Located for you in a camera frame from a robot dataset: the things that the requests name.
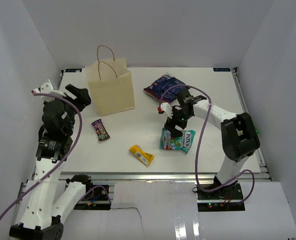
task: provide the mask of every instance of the candy wrapper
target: candy wrapper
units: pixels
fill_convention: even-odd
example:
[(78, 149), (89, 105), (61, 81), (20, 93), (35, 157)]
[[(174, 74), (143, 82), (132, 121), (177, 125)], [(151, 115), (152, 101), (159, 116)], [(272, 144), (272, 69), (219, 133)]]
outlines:
[(152, 154), (144, 152), (139, 145), (132, 146), (129, 151), (146, 166), (149, 166), (154, 158)]
[(160, 148), (165, 150), (183, 150), (186, 153), (190, 150), (193, 142), (194, 135), (193, 130), (182, 131), (183, 135), (179, 137), (171, 137), (171, 134), (165, 128), (162, 129), (160, 138)]
[(101, 119), (94, 121), (91, 125), (95, 129), (95, 131), (98, 135), (99, 141), (107, 140), (110, 138), (110, 135), (107, 133), (107, 130), (104, 128)]
[[(164, 74), (158, 80), (155, 80), (150, 86), (146, 87), (144, 91), (150, 96), (154, 97), (156, 100), (160, 100), (161, 95), (170, 87), (175, 85), (185, 84), (184, 82), (176, 79), (171, 74)], [(176, 94), (182, 89), (186, 88), (185, 86), (174, 87), (169, 90), (164, 97), (162, 98), (163, 102), (171, 103), (176, 99)]]

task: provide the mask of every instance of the white tabletop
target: white tabletop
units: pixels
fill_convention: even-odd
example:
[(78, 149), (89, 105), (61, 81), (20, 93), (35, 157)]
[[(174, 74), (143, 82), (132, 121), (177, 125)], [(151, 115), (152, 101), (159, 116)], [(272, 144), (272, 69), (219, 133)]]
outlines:
[[(189, 67), (130, 67), (129, 70), (132, 73), (135, 109), (99, 117), (94, 103), (86, 107), (82, 112), (81, 137), (67, 159), (64, 172), (193, 173), (197, 141), (204, 120), (197, 117), (188, 120), (186, 130), (196, 131), (188, 154), (182, 150), (159, 149), (161, 129), (167, 116), (158, 114), (158, 102), (143, 91), (166, 72), (187, 85), (204, 90), (211, 97), (212, 102), (221, 108), (237, 114), (243, 112), (231, 72), (213, 72), (212, 68)], [(85, 70), (64, 73), (60, 90), (66, 92), (64, 87), (67, 84), (73, 84), (77, 88), (88, 88)], [(195, 90), (190, 92), (194, 96), (199, 95)], [(111, 136), (110, 139), (101, 142), (98, 141), (97, 134), (91, 126), (92, 122), (100, 118)], [(78, 124), (78, 117), (76, 117), (73, 139), (77, 133)], [(143, 151), (155, 156), (149, 167), (129, 152), (129, 148), (135, 144), (140, 145)], [(209, 123), (199, 153), (199, 172), (218, 172), (224, 156), (221, 132)], [(256, 154), (248, 159), (243, 169), (260, 172)]]

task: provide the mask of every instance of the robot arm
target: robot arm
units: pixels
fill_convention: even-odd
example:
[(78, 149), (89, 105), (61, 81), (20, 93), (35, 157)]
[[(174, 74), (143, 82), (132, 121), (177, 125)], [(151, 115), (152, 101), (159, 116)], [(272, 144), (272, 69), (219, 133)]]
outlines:
[[(54, 89), (50, 81), (34, 89), (33, 92), (63, 97), (74, 104), (80, 112), (91, 103), (87, 89), (78, 89), (70, 84), (66, 89), (76, 98), (72, 99)], [(39, 131), (34, 181), (40, 181), (69, 151), (76, 114), (75, 110), (63, 101), (51, 97), (44, 97), (43, 100), (43, 126)], [(65, 162), (31, 191), (19, 224), (10, 228), (11, 237), (19, 240), (61, 239), (64, 221), (91, 184), (89, 176), (75, 175), (68, 181), (66, 191), (53, 205), (56, 186), (64, 165)]]
[[(188, 119), (193, 116), (205, 119), (210, 105), (204, 96), (193, 97), (186, 88), (176, 97), (180, 104), (179, 109), (168, 103), (162, 103), (159, 113), (165, 112), (168, 115), (164, 127), (171, 136), (180, 137), (182, 132), (175, 127), (184, 129)], [(260, 141), (252, 119), (246, 112), (236, 114), (213, 105), (208, 121), (221, 130), (222, 146), (226, 154), (221, 169), (215, 177), (213, 187), (217, 187), (239, 174), (249, 156), (260, 147)]]

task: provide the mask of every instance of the wire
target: wire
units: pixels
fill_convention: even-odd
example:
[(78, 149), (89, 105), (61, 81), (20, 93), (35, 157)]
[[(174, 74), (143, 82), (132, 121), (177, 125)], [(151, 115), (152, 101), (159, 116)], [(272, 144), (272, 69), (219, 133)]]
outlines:
[(90, 202), (93, 203), (94, 201), (96, 201), (98, 198), (100, 197), (100, 195), (96, 196), (93, 200), (91, 200)]
[(92, 193), (91, 193), (90, 197), (88, 197), (88, 198), (84, 198), (83, 200), (89, 200), (90, 198), (92, 198), (93, 193), (94, 193), (94, 190), (92, 190)]
[(224, 199), (224, 202), (220, 203), (220, 204), (225, 204), (227, 201), (229, 201), (229, 198), (227, 197), (226, 199)]
[(198, 146), (197, 146), (197, 151), (196, 151), (196, 157), (195, 157), (195, 176), (196, 176), (196, 182), (197, 182), (197, 186), (198, 188), (203, 191), (203, 192), (206, 192), (206, 193), (212, 193), (212, 192), (215, 192), (221, 188), (223, 188), (224, 186), (228, 185), (229, 183), (231, 182), (234, 182), (235, 180), (238, 179), (238, 177), (240, 177), (242, 174), (244, 174), (245, 172), (249, 172), (251, 175), (252, 175), (252, 180), (253, 180), (253, 183), (252, 183), (252, 188), (250, 190), (250, 193), (240, 202), (237, 202), (236, 204), (241, 204), (243, 203), (245, 200), (247, 200), (250, 195), (252, 194), (253, 192), (253, 189), (254, 189), (254, 184), (255, 184), (255, 177), (254, 177), (254, 174), (251, 170), (249, 169), (245, 169), (243, 170), (242, 172), (239, 173), (238, 176), (235, 176), (233, 178), (231, 178), (230, 180), (226, 181), (225, 183), (223, 183), (222, 185), (218, 186), (218, 187), (215, 187), (213, 189), (204, 189), (203, 187), (201, 187), (200, 185), (200, 182), (199, 182), (199, 178), (198, 178), (198, 159), (199, 159), (199, 151), (200, 151), (200, 146), (201, 146), (201, 141), (202, 141), (202, 137), (203, 137), (203, 133), (204, 133), (204, 130), (206, 128), (206, 124), (208, 122), (208, 119), (209, 119), (209, 116), (210, 116), (210, 112), (211, 112), (211, 107), (212, 107), (212, 100), (210, 98), (210, 96), (202, 91), (201, 89), (198, 89), (197, 87), (194, 87), (194, 86), (190, 86), (190, 85), (185, 85), (185, 84), (179, 84), (179, 85), (175, 85), (175, 86), (172, 86), (170, 88), (168, 88), (160, 97), (160, 101), (159, 101), (159, 107), (161, 107), (161, 103), (162, 103), (162, 99), (163, 99), (163, 96), (171, 89), (173, 88), (176, 88), (176, 87), (188, 87), (188, 88), (192, 88), (192, 89), (195, 89), (199, 92), (201, 92), (202, 94), (204, 94), (207, 98), (208, 98), (208, 101), (209, 101), (209, 108), (208, 108), (208, 111), (207, 111), (207, 115), (206, 115), (206, 118), (204, 119), (204, 123), (202, 125), (202, 129), (201, 129), (201, 133), (200, 133), (200, 137), (199, 137), (199, 141), (198, 141)]
[(21, 199), (23, 199), (23, 197), (25, 197), (28, 193), (30, 193), (35, 187), (37, 187), (41, 181), (45, 180), (47, 177), (49, 177), (54, 171), (57, 170), (58, 167), (60, 167), (61, 164), (63, 164), (63, 162), (67, 159), (67, 157), (70, 155), (70, 153), (72, 152), (72, 150), (74, 149), (74, 147), (77, 145), (77, 142), (79, 140), (80, 134), (81, 134), (81, 129), (82, 129), (82, 117), (81, 117), (81, 113), (78, 110), (78, 108), (72, 104), (70, 101), (68, 101), (67, 99), (64, 99), (60, 96), (55, 96), (52, 94), (48, 94), (48, 93), (32, 93), (34, 96), (45, 96), (45, 97), (53, 97), (55, 99), (61, 100), (63, 102), (65, 102), (66, 104), (69, 104), (77, 113), (78, 117), (79, 117), (79, 129), (78, 129), (78, 133), (77, 136), (75, 138), (74, 143), (71, 145), (71, 148), (69, 149), (69, 151), (66, 153), (66, 155), (58, 162), (58, 164), (56, 166), (53, 167), (53, 169), (51, 169), (48, 173), (46, 173), (41, 179), (39, 179), (39, 181), (37, 181), (34, 185), (32, 185), (28, 190), (26, 190), (20, 197), (18, 197), (15, 201), (13, 201), (0, 215), (0, 221), (1, 219), (6, 215), (6, 213), (14, 206), (16, 205)]
[(231, 200), (232, 200), (232, 194), (230, 194), (230, 198), (229, 199), (227, 199), (228, 201), (226, 202), (226, 201), (224, 201), (224, 203), (225, 204), (229, 204), (230, 202), (231, 202)]
[(92, 190), (94, 190), (94, 189), (96, 189), (96, 188), (101, 188), (101, 189), (103, 189), (103, 190), (105, 191), (105, 193), (107, 194), (107, 197), (108, 197), (108, 201), (109, 201), (109, 203), (112, 204), (107, 189), (106, 189), (104, 186), (101, 186), (101, 185), (96, 185), (96, 186), (93, 186), (92, 188), (90, 188), (89, 191), (86, 192), (86, 194), (83, 195), (82, 198), (80, 198), (79, 201), (83, 200), (84, 197), (86, 197), (86, 196), (87, 196)]

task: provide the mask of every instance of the brown paper bag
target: brown paper bag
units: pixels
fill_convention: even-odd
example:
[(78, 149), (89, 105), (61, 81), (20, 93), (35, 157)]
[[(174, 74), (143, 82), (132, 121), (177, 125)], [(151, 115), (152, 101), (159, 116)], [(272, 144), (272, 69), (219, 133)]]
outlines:
[(91, 66), (85, 68), (91, 98), (100, 116), (121, 112), (134, 108), (134, 95), (131, 72), (127, 70), (124, 58), (116, 59), (111, 48), (113, 59), (97, 59)]

